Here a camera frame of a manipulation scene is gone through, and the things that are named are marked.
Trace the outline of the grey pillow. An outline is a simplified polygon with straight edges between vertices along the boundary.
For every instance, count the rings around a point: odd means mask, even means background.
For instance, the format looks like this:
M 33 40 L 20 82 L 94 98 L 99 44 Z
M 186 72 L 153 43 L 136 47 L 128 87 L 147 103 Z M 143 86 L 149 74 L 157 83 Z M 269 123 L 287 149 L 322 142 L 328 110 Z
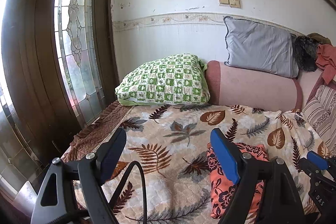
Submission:
M 299 68 L 293 57 L 295 36 L 289 31 L 230 16 L 223 21 L 227 29 L 226 65 L 290 79 L 298 76 Z

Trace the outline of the salmon pink cloth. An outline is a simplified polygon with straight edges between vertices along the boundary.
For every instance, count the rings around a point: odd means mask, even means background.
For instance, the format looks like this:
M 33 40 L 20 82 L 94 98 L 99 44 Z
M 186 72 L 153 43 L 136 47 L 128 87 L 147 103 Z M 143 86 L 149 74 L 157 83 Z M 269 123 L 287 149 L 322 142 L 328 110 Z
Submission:
M 322 78 L 328 85 L 336 73 L 336 50 L 335 47 L 329 44 L 319 44 L 317 48 L 316 65 L 323 70 Z

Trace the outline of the green white checkered pillow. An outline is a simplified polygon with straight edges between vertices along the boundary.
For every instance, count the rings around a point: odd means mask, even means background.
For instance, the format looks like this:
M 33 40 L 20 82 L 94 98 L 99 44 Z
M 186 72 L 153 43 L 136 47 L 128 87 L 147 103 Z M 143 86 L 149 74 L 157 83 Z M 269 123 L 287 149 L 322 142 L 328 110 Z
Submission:
M 206 69 L 207 65 L 193 54 L 167 56 L 127 74 L 115 93 L 123 106 L 201 105 L 210 100 Z

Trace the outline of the pink cylindrical bolster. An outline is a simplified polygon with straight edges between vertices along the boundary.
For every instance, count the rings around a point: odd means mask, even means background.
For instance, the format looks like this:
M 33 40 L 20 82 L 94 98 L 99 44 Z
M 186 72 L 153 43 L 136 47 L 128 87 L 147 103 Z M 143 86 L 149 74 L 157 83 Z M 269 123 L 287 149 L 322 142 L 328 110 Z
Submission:
M 206 81 L 213 105 L 243 105 L 283 112 L 306 104 L 321 70 L 300 72 L 298 79 L 229 67 L 212 60 L 207 64 Z

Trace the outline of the striped beige cushion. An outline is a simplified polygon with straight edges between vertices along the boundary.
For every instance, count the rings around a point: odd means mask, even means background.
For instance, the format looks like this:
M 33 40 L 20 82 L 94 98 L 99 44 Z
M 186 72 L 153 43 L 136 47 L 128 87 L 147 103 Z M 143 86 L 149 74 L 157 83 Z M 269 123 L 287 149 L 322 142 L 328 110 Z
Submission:
M 329 150 L 335 148 L 335 90 L 321 85 L 303 108 L 303 114 Z

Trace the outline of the stained glass window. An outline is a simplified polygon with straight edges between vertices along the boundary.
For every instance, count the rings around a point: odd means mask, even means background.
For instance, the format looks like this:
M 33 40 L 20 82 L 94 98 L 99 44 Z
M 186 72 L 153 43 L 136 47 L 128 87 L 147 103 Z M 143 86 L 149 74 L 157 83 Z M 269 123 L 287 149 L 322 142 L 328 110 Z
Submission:
M 54 28 L 68 99 L 85 128 L 101 114 L 105 99 L 96 60 L 92 0 L 55 0 Z

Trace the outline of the leaf-patterned beige blanket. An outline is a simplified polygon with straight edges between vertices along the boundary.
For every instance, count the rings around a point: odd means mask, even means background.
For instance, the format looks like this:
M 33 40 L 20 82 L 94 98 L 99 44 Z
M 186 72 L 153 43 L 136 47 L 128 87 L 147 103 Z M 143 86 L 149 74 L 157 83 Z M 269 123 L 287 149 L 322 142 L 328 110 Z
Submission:
M 102 186 L 106 198 L 112 197 L 132 161 L 138 161 L 144 171 L 143 177 L 138 170 L 131 173 L 113 208 L 120 223 L 141 223 L 143 201 L 147 201 L 148 223 L 218 222 L 211 217 L 207 164 L 207 144 L 214 128 L 229 141 L 263 144 L 270 157 L 282 158 L 305 213 L 317 209 L 308 195 L 309 178 L 298 168 L 299 159 L 309 151 L 322 157 L 335 155 L 335 148 L 327 148 L 298 110 L 266 111 L 240 105 L 133 106 L 118 128 L 126 132 L 126 145 L 116 170 Z

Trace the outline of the beige wall switch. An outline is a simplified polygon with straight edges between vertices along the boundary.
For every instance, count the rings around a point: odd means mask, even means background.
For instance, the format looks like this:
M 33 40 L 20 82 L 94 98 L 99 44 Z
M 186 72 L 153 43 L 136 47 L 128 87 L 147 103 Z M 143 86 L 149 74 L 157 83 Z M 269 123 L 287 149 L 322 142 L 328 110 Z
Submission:
M 231 8 L 241 9 L 241 1 L 240 0 L 219 0 L 220 6 L 228 6 Z

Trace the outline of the orange black floral garment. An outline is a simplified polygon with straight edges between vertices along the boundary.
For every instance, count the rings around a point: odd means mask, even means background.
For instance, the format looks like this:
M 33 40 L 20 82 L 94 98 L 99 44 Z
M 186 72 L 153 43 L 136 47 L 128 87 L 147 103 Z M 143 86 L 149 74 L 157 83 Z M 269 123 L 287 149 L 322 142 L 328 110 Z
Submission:
M 248 152 L 255 159 L 261 161 L 269 161 L 268 153 L 263 144 L 260 145 L 247 145 L 245 143 L 235 143 L 240 149 L 240 152 Z M 210 170 L 210 183 L 211 183 L 211 217 L 220 219 L 226 212 L 226 209 L 232 200 L 233 193 L 236 186 L 232 181 L 228 180 L 222 170 L 217 156 L 211 143 L 207 144 L 207 164 Z

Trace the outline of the dark furry cloth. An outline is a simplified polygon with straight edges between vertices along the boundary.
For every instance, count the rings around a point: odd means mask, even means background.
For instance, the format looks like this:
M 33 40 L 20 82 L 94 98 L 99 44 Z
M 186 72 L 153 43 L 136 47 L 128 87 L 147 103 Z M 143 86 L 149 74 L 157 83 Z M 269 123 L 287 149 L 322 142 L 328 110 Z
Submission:
M 319 42 L 307 36 L 298 36 L 293 42 L 293 56 L 300 70 L 314 72 L 317 70 L 317 49 Z

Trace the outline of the brown quilted bedspread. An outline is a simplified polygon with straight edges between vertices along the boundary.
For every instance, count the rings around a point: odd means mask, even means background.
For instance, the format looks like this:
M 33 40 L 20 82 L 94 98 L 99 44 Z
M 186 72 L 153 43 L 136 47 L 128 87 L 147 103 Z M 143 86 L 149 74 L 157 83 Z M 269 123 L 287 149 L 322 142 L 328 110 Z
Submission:
M 70 147 L 61 157 L 62 161 L 77 161 L 93 152 L 110 133 L 115 132 L 130 109 L 130 106 L 122 106 L 118 101 L 111 103 L 97 120 L 74 136 Z

